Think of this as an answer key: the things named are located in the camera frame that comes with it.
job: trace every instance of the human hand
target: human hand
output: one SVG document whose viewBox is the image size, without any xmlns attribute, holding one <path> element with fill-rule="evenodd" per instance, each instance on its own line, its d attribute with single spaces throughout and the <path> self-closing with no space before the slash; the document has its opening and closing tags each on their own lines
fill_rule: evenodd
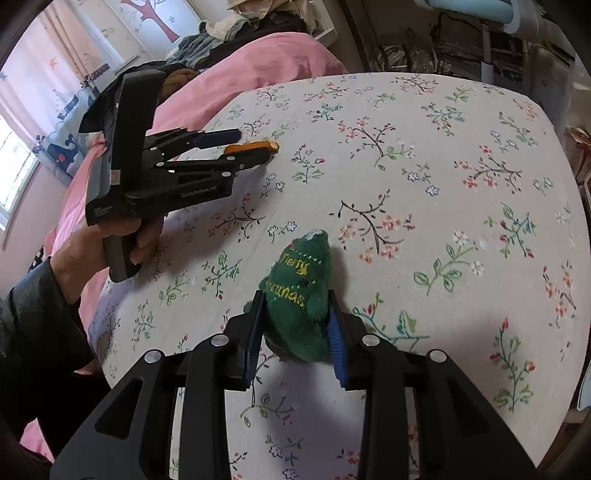
<svg viewBox="0 0 591 480">
<path fill-rule="evenodd" d="M 149 260 L 156 252 L 163 225 L 164 217 L 143 222 L 138 218 L 120 218 L 93 226 L 87 226 L 86 220 L 83 220 L 50 260 L 53 274 L 68 304 L 77 302 L 89 280 L 108 266 L 103 238 L 138 232 L 137 245 L 131 251 L 130 259 L 139 264 Z"/>
</svg>

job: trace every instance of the tree decal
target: tree decal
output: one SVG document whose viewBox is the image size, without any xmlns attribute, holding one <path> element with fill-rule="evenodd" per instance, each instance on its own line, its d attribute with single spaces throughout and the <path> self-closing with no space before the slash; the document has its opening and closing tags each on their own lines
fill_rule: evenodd
<svg viewBox="0 0 591 480">
<path fill-rule="evenodd" d="M 154 5 L 160 4 L 165 0 L 154 0 Z M 154 7 L 150 3 L 150 0 L 144 0 L 143 4 L 137 4 L 134 0 L 120 0 L 120 3 L 129 5 L 135 8 L 142 16 L 139 18 L 142 22 L 144 20 L 154 20 L 156 24 L 162 29 L 162 31 L 166 34 L 170 43 L 174 43 L 178 40 L 179 36 L 173 32 L 167 24 L 158 16 L 158 14 L 154 11 Z"/>
</svg>

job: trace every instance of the blue cushion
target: blue cushion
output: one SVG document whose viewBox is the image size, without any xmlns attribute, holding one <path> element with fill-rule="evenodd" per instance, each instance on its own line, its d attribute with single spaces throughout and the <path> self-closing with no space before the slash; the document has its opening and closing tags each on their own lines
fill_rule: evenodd
<svg viewBox="0 0 591 480">
<path fill-rule="evenodd" d="M 433 8 L 449 10 L 471 17 L 484 18 L 500 23 L 513 20 L 510 0 L 427 0 Z"/>
</svg>

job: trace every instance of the brown plush toy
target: brown plush toy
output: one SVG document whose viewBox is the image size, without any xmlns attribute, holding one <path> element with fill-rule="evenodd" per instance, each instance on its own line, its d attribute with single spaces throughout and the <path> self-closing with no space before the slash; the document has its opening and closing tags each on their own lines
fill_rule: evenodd
<svg viewBox="0 0 591 480">
<path fill-rule="evenodd" d="M 160 93 L 158 94 L 158 101 L 160 103 L 164 102 L 174 92 L 178 92 L 191 80 L 196 78 L 197 75 L 199 75 L 199 72 L 192 69 L 180 69 L 176 70 L 175 72 L 172 72 L 170 75 L 166 77 L 166 80 L 164 81 L 164 84 L 160 89 Z"/>
</svg>

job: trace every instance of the curtain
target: curtain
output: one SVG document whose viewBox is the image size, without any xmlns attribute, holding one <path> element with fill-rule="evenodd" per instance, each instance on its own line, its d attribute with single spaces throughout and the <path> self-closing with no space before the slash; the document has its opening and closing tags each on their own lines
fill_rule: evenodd
<svg viewBox="0 0 591 480">
<path fill-rule="evenodd" d="M 66 183 L 87 153 L 78 129 L 105 75 L 114 77 L 66 0 L 33 21 L 0 72 L 0 115 Z"/>
</svg>

